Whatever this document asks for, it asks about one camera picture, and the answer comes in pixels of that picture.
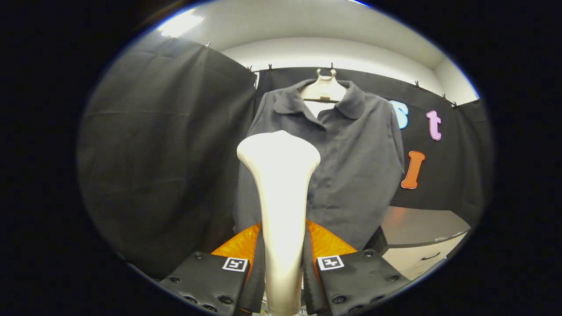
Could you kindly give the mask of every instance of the ceiling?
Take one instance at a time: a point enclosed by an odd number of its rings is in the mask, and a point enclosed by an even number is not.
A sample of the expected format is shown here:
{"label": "ceiling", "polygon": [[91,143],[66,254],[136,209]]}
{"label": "ceiling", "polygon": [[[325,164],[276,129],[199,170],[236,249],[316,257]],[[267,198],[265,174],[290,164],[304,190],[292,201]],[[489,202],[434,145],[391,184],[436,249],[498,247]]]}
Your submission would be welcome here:
{"label": "ceiling", "polygon": [[181,37],[218,51],[267,39],[327,37],[385,48],[435,69],[444,54],[396,20],[347,0],[215,0],[196,7],[203,21]]}

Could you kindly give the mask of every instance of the white cabinet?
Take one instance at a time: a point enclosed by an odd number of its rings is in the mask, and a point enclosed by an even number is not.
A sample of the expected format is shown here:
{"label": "white cabinet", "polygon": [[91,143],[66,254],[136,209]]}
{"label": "white cabinet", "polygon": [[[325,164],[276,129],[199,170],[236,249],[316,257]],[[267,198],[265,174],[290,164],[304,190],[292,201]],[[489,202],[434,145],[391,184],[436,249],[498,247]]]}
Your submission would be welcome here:
{"label": "white cabinet", "polygon": [[448,210],[391,206],[369,247],[413,280],[445,258],[470,226]]}
{"label": "white cabinet", "polygon": [[427,246],[389,248],[383,259],[409,280],[413,280],[438,263],[455,248],[466,233]]}

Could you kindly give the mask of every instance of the orange gripper pad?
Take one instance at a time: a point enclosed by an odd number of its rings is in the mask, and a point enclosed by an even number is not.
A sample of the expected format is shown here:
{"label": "orange gripper pad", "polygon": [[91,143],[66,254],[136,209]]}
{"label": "orange gripper pad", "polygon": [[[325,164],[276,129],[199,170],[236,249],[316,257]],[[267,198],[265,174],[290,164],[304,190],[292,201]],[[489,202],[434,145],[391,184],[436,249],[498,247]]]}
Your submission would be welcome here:
{"label": "orange gripper pad", "polygon": [[250,269],[246,281],[252,272],[252,262],[254,252],[256,250],[257,235],[260,232],[261,223],[248,227],[232,237],[229,241],[225,242],[222,246],[211,252],[211,255],[248,259]]}
{"label": "orange gripper pad", "polygon": [[318,257],[335,255],[341,256],[357,252],[357,250],[326,228],[309,220],[306,220],[306,224],[309,227],[310,240],[312,244],[312,259],[314,260],[314,271],[316,271],[318,280],[320,280],[318,268],[316,267],[316,260]]}

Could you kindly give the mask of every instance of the black fabric backdrop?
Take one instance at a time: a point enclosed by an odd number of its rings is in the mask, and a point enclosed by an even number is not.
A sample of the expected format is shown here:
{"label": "black fabric backdrop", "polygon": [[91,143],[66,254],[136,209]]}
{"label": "black fabric backdrop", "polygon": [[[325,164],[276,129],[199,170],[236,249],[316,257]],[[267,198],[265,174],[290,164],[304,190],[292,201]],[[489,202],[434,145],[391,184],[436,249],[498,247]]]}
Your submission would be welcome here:
{"label": "black fabric backdrop", "polygon": [[84,202],[104,239],[147,275],[165,277],[232,237],[255,78],[211,48],[154,32],[93,91],[78,143]]}
{"label": "black fabric backdrop", "polygon": [[[264,93],[289,87],[305,79],[316,78],[314,67],[262,70],[259,75],[254,113]],[[322,69],[329,75],[329,69]],[[350,80],[363,91],[375,93],[389,101],[406,104],[408,124],[402,131],[405,170],[410,165],[408,153],[425,154],[418,186],[399,186],[391,205],[416,209],[451,210],[475,227],[491,197],[493,143],[484,102],[477,100],[454,109],[451,102],[412,83],[354,70],[337,69],[338,80]],[[441,139],[429,134],[426,114],[437,112]]]}

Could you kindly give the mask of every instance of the white hanger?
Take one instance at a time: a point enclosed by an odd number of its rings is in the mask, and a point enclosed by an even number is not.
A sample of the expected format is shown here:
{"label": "white hanger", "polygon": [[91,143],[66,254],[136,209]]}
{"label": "white hanger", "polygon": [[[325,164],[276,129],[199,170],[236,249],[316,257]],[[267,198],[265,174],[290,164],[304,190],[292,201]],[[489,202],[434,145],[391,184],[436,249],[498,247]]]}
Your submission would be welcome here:
{"label": "white hanger", "polygon": [[301,97],[307,101],[337,103],[343,99],[347,88],[336,81],[336,70],[331,69],[331,76],[321,76],[320,69],[316,71],[318,80],[304,87]]}

